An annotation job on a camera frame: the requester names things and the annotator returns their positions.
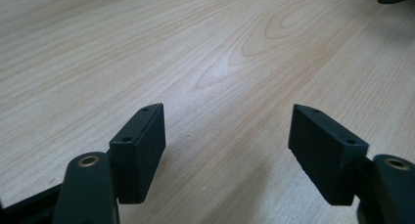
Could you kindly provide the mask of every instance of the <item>tabletop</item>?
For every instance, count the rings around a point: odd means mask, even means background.
[[[288,149],[293,104],[415,161],[414,27],[414,0],[0,0],[1,202],[163,103],[165,151],[121,223],[357,223]]]

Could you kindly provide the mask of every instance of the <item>metal ring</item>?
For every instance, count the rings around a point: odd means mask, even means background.
[[[399,159],[395,159],[395,158],[387,158],[385,159],[385,163],[387,165],[389,165],[392,168],[396,168],[399,170],[409,170],[411,169],[411,167],[408,166],[408,164],[406,164],[404,161],[399,160]]]
[[[100,158],[97,156],[89,156],[89,157],[84,157],[80,159],[77,164],[80,167],[89,167],[97,163],[99,160]]]

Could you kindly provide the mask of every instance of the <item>wooden table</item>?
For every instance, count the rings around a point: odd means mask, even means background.
[[[63,181],[137,110],[167,145],[125,223],[357,223],[288,150],[293,104],[415,161],[414,1],[0,0],[0,197]]]

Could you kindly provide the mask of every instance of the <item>screw hole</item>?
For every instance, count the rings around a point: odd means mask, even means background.
[[[356,141],[352,140],[352,139],[346,139],[346,142],[349,144],[356,144]]]
[[[129,143],[129,142],[131,142],[132,138],[131,138],[131,137],[124,137],[124,138],[122,138],[121,140],[122,140],[122,142],[124,142],[124,143]]]
[[[100,160],[100,158],[97,157],[97,156],[84,157],[84,158],[82,158],[82,159],[79,160],[78,166],[80,166],[80,167],[88,167],[88,166],[94,165],[99,160]]]
[[[387,165],[389,165],[390,167],[396,168],[396,169],[400,169],[400,170],[409,170],[410,167],[408,166],[408,164],[406,164],[403,161],[394,159],[394,158],[387,158],[385,159],[385,163]]]

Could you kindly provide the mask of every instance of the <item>wood grain pattern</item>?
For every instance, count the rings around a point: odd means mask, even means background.
[[[415,161],[414,1],[0,0],[0,197],[62,182],[162,102],[167,146],[122,223],[356,223],[288,150],[294,103]]]

